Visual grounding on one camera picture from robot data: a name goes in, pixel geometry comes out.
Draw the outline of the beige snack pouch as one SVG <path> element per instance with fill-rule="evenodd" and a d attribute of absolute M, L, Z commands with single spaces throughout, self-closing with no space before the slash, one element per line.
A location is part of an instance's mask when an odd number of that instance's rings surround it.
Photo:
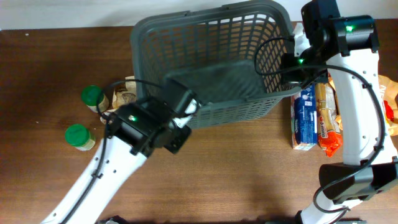
<path fill-rule="evenodd" d="M 125 79 L 129 80 L 129 82 L 124 82 L 122 84 L 117 84 L 113 86 L 111 108 L 103 111 L 103 116 L 109 116 L 119 107 L 128 103 L 135 102 L 137 100 L 136 83 L 132 82 L 132 79 L 135 79 L 135 76 L 129 76 Z"/>

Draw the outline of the blue carton box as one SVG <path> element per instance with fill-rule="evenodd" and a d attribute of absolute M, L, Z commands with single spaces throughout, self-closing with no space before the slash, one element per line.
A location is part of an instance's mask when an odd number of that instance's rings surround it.
<path fill-rule="evenodd" d="M 292 148 L 308 151 L 318 143 L 315 85 L 291 97 Z"/>

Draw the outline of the orange noodle packet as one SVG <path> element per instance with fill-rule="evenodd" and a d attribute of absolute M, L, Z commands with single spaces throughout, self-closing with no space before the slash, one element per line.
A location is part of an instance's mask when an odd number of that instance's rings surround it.
<path fill-rule="evenodd" d="M 315 85 L 317 108 L 317 134 L 318 143 L 328 157 L 332 157 L 343 145 L 343 137 L 340 133 L 337 117 L 335 94 L 329 83 Z"/>

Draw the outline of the green lid jar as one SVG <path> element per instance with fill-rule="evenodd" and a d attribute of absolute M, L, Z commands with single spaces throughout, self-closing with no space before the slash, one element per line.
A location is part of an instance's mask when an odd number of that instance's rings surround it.
<path fill-rule="evenodd" d="M 101 113 L 109 108 L 108 98 L 101 92 L 101 88 L 96 85 L 86 86 L 81 93 L 81 100 L 94 113 L 98 112 L 97 108 L 99 108 Z"/>
<path fill-rule="evenodd" d="M 96 142 L 95 136 L 81 124 L 73 124 L 68 127 L 65 131 L 65 140 L 80 151 L 89 151 Z"/>

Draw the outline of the beige red coffee pouch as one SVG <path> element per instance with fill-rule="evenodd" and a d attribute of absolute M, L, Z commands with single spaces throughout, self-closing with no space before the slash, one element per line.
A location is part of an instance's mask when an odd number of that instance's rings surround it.
<path fill-rule="evenodd" d="M 397 135 L 397 82 L 388 77 L 379 75 L 379 89 L 384 102 L 384 114 L 387 121 L 388 133 L 390 136 Z M 331 108 L 328 122 L 332 125 L 327 129 L 327 133 L 332 132 L 333 136 L 341 137 L 340 131 L 343 130 L 342 118 L 338 108 L 338 97 L 334 93 L 335 107 Z"/>

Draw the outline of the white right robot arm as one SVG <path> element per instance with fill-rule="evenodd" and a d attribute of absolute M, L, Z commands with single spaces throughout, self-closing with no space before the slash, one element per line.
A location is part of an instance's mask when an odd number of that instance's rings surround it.
<path fill-rule="evenodd" d="M 334 0 L 301 10 L 304 34 L 283 58 L 281 74 L 306 87 L 330 75 L 343 120 L 343 161 L 324 164 L 312 203 L 297 223 L 336 223 L 361 202 L 397 185 L 397 150 L 387 131 L 379 92 L 379 40 L 370 16 L 342 17 Z"/>

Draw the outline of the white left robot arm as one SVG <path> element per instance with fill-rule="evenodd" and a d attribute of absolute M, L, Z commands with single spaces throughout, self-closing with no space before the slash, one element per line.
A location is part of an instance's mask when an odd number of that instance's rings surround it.
<path fill-rule="evenodd" d="M 157 148 L 178 153 L 201 108 L 197 94 L 176 80 L 158 97 L 120 106 L 105 116 L 104 138 L 94 157 L 44 223 L 95 223 L 123 183 Z"/>

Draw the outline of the grey plastic basket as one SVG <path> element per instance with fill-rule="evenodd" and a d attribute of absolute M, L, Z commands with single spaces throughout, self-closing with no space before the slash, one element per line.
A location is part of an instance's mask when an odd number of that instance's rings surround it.
<path fill-rule="evenodd" d="M 202 103 L 193 129 L 261 118 L 293 93 L 278 73 L 282 56 L 294 51 L 292 33 L 275 1 L 145 18 L 130 37 L 138 97 L 159 96 L 174 79 Z"/>

